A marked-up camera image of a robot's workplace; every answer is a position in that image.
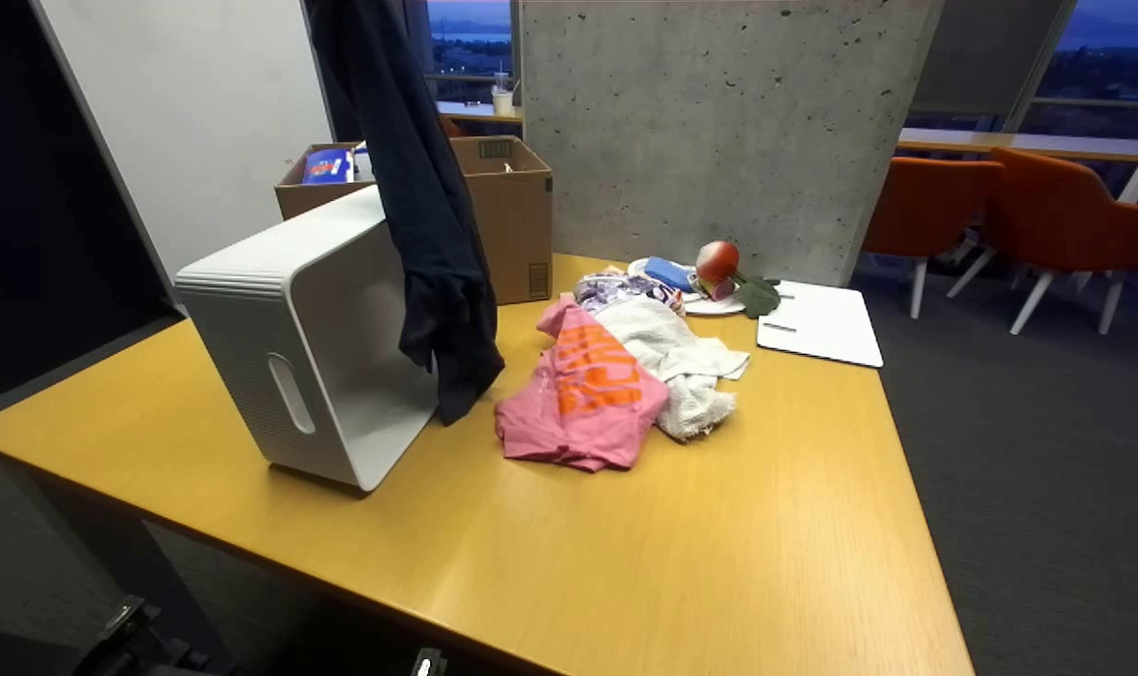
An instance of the chair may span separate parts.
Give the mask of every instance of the chair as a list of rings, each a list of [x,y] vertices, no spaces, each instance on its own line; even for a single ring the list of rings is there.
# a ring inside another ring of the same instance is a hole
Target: chair
[[[1112,276],[1098,336],[1112,331],[1124,276],[1138,270],[1138,208],[1117,202],[1090,164],[996,148],[1002,164],[986,218],[981,261],[952,286],[960,296],[996,255],[1040,270],[1010,336],[1022,336],[1055,276]]]
[[[921,317],[929,261],[953,250],[986,212],[996,161],[894,158],[874,202],[866,252],[917,261],[911,317]]]

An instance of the white cloth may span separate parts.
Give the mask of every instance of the white cloth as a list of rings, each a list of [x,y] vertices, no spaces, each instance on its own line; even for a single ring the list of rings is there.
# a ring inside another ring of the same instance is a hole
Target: white cloth
[[[694,340],[689,322],[658,302],[624,302],[598,308],[595,317],[674,390],[670,411],[658,417],[670,436],[705,436],[737,411],[737,400],[717,390],[717,381],[742,381],[747,373],[747,353],[737,353],[717,340]]]

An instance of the crumpled clothing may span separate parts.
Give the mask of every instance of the crumpled clothing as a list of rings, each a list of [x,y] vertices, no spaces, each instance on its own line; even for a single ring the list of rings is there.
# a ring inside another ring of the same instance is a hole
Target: crumpled clothing
[[[534,382],[498,406],[505,459],[564,462],[586,475],[633,469],[670,406],[670,386],[571,302],[553,303],[539,327],[556,343],[539,362]]]
[[[674,312],[685,308],[685,292],[649,277],[649,276],[628,276],[628,270],[598,270],[598,276],[581,276],[574,281],[574,303],[581,303],[586,312],[609,308],[609,303],[624,303],[624,302],[658,302],[670,303]]]
[[[737,411],[737,395],[717,390],[717,381],[742,381],[747,353],[717,340],[694,340],[689,322],[658,302],[620,302],[595,312],[598,322],[662,382],[674,404],[658,426],[674,441],[710,436]]]

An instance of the floor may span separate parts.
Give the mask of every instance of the floor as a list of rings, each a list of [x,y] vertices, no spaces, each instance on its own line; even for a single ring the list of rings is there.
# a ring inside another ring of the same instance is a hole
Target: floor
[[[1138,676],[1138,292],[1098,340],[1100,286],[1022,303],[993,276],[911,321],[906,270],[857,276],[937,549],[986,676]],[[0,635],[84,648],[122,590],[0,465]],[[420,638],[329,590],[153,531],[240,674],[411,674]],[[455,655],[455,674],[498,663]]]

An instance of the concrete pillar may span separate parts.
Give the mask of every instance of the concrete pillar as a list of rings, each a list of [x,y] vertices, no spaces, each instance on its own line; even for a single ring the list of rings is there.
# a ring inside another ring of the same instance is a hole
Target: concrete pillar
[[[942,0],[524,0],[556,250],[847,281]]]

